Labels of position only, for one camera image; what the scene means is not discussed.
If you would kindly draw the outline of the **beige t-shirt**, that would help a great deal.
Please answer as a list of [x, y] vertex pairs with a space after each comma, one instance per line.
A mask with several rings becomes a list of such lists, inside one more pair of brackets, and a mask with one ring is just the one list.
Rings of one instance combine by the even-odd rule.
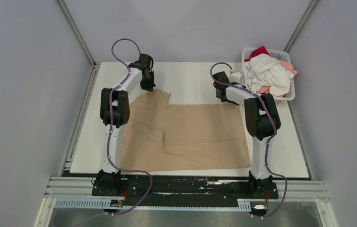
[[121, 141], [121, 167], [147, 172], [251, 166], [240, 107], [171, 104], [154, 90], [130, 104]]

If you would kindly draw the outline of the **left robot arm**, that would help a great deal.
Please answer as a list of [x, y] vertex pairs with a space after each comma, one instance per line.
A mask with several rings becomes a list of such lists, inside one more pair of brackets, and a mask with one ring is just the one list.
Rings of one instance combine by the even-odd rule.
[[100, 119], [107, 129], [106, 152], [93, 183], [94, 196], [117, 196], [122, 191], [121, 141], [131, 114], [129, 94], [136, 85], [142, 90], [153, 91], [156, 86], [153, 66], [153, 58], [141, 53], [137, 61], [127, 65], [127, 71], [117, 85], [101, 91]]

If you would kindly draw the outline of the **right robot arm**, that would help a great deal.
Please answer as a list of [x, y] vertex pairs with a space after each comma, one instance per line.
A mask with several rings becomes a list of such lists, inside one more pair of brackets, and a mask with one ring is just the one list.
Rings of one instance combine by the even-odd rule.
[[244, 108], [245, 126], [253, 139], [253, 159], [245, 194], [251, 198], [263, 197], [273, 188], [273, 177], [268, 167], [269, 152], [281, 126], [275, 101], [272, 95], [258, 95], [240, 84], [229, 82], [223, 71], [211, 77], [217, 98]]

